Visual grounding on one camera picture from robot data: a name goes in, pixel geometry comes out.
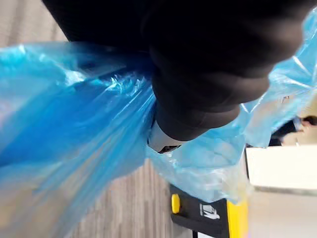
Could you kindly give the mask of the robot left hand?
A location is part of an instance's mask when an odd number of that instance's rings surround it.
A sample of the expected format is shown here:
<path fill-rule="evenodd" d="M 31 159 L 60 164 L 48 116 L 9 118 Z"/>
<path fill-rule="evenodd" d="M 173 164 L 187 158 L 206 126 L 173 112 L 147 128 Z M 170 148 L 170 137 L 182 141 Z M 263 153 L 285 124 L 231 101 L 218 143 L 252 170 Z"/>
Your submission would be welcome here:
<path fill-rule="evenodd" d="M 165 153 L 229 124 L 295 54 L 314 0 L 46 0 L 68 40 L 148 53 L 149 146 Z"/>

